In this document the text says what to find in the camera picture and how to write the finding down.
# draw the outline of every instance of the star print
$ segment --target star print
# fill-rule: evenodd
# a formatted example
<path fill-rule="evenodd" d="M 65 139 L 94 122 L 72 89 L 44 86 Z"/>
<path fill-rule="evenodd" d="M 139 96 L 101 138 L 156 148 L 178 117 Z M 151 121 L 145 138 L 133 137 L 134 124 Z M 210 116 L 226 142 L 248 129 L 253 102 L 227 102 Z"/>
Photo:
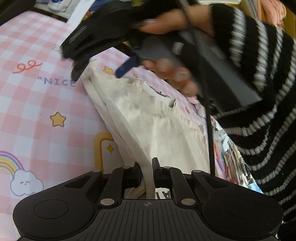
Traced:
<path fill-rule="evenodd" d="M 115 148 L 114 148 L 113 146 L 111 146 L 111 144 L 109 144 L 109 146 L 107 147 L 107 150 L 108 150 L 110 153 L 112 153 L 112 152 L 115 150 Z"/>
<path fill-rule="evenodd" d="M 50 116 L 50 119 L 52 120 L 52 126 L 64 127 L 64 121 L 66 117 L 62 116 L 59 112 L 57 112 L 55 115 Z"/>
<path fill-rule="evenodd" d="M 105 68 L 104 68 L 103 71 L 104 71 L 105 73 L 107 73 L 107 74 L 115 75 L 115 74 L 113 73 L 113 69 L 108 68 L 107 66 L 105 66 Z"/>

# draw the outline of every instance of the blue tab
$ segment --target blue tab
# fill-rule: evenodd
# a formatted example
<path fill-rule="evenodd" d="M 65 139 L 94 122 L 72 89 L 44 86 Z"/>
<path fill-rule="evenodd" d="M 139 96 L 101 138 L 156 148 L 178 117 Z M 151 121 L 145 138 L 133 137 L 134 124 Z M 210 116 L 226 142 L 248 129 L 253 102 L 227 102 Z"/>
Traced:
<path fill-rule="evenodd" d="M 138 57 L 133 56 L 130 57 L 127 61 L 125 61 L 116 71 L 115 76 L 116 78 L 121 78 L 124 76 L 128 71 L 130 71 L 133 67 L 138 66 Z"/>

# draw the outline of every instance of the striped sleeve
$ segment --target striped sleeve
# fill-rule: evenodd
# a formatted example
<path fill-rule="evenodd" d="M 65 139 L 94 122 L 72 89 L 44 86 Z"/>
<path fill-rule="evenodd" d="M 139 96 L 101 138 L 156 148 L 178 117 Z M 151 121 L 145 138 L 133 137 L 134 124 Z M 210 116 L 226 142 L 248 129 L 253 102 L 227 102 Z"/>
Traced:
<path fill-rule="evenodd" d="M 295 220 L 296 42 L 226 5 L 212 7 L 212 21 L 218 46 L 263 99 L 215 118 L 264 194 L 282 206 L 284 222 Z"/>

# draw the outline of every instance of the cloud print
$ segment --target cloud print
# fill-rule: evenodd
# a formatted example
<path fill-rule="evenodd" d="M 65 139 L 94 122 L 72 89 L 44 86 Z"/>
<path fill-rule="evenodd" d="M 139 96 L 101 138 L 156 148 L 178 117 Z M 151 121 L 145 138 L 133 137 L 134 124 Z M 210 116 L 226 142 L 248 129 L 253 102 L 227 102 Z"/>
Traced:
<path fill-rule="evenodd" d="M 44 186 L 42 181 L 37 179 L 33 172 L 17 170 L 10 183 L 10 188 L 14 195 L 23 196 L 40 192 Z"/>

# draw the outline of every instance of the white fabric bag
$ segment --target white fabric bag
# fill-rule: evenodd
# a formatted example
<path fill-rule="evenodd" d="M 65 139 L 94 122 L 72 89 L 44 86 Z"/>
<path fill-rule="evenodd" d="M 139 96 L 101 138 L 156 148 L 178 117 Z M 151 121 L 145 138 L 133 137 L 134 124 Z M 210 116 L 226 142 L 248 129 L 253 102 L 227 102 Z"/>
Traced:
<path fill-rule="evenodd" d="M 81 75 L 84 87 L 118 146 L 126 166 L 136 161 L 144 182 L 128 198 L 146 191 L 155 198 L 151 160 L 158 157 L 161 166 L 209 172 L 209 157 L 203 126 L 188 119 L 175 100 L 149 92 L 138 79 L 117 79 L 91 62 Z"/>

